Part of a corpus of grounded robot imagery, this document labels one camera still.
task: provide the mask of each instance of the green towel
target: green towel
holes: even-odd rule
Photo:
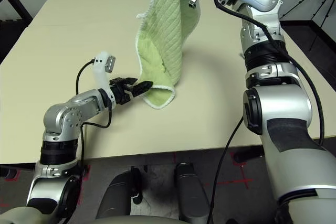
[[[151,0],[136,37],[140,81],[153,81],[143,97],[155,109],[167,106],[175,96],[174,85],[181,76],[182,45],[199,20],[199,7],[189,0]]]

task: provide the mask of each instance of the white towel edge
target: white towel edge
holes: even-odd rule
[[[156,106],[154,105],[147,97],[146,95],[144,95],[142,97],[142,99],[152,108],[156,109],[156,110],[160,110],[160,109],[163,109],[164,107],[166,107],[175,97],[175,89],[171,88],[171,87],[168,87],[168,86],[163,86],[163,85],[154,85],[152,87],[152,89],[167,89],[167,90],[170,90],[172,92],[171,96],[169,97],[169,99],[164,103],[162,104],[161,106]]]

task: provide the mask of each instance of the table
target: table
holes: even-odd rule
[[[39,159],[43,116],[75,94],[81,66],[106,50],[117,58],[110,78],[139,77],[135,36],[150,0],[48,0],[0,65],[0,164]],[[239,56],[241,21],[201,0],[201,20],[184,46],[176,98],[163,110],[142,99],[117,106],[108,129],[87,128],[86,158],[223,147],[242,115],[245,65]],[[287,49],[306,69],[321,96],[325,135],[336,135],[336,93],[285,34]],[[87,69],[80,92],[96,88]],[[312,137],[319,136],[311,91]],[[107,113],[95,122],[105,123]],[[241,127],[232,146],[257,145]]]

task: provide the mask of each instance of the red tape mark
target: red tape mark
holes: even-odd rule
[[[90,179],[91,165],[88,165],[88,170],[83,177],[83,181],[88,181]]]
[[[5,181],[9,181],[9,182],[17,181],[19,179],[20,173],[21,173],[21,170],[17,170],[14,178],[6,178]]]
[[[0,198],[0,207],[9,207],[9,204],[3,203],[3,199]]]
[[[230,156],[231,156],[231,159],[232,159],[232,164],[233,164],[234,166],[242,166],[242,165],[246,165],[246,162],[244,162],[244,163],[237,163],[237,162],[234,160],[234,158],[233,158],[234,155],[235,155],[234,152],[230,152]]]
[[[240,172],[242,173],[243,181],[244,181],[245,187],[246,187],[246,189],[248,190],[248,184],[247,184],[248,181],[246,181],[247,179],[245,178],[245,174],[244,174],[243,166],[240,167]]]

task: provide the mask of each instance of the robotic arm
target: robotic arm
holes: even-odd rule
[[[105,108],[130,101],[147,92],[152,82],[135,86],[135,78],[116,78],[110,82],[115,57],[106,52],[92,61],[99,89],[81,93],[66,103],[50,107],[44,116],[45,131],[40,160],[35,165],[27,207],[12,209],[0,216],[0,223],[57,223],[73,214],[81,188],[82,168],[76,159],[77,142],[82,124]]]
[[[190,0],[190,6],[196,1]],[[278,18],[282,0],[214,1],[265,24],[286,50]],[[279,223],[334,223],[336,159],[308,135],[312,109],[298,70],[256,25],[243,20],[240,38],[248,88],[244,123],[261,137]]]

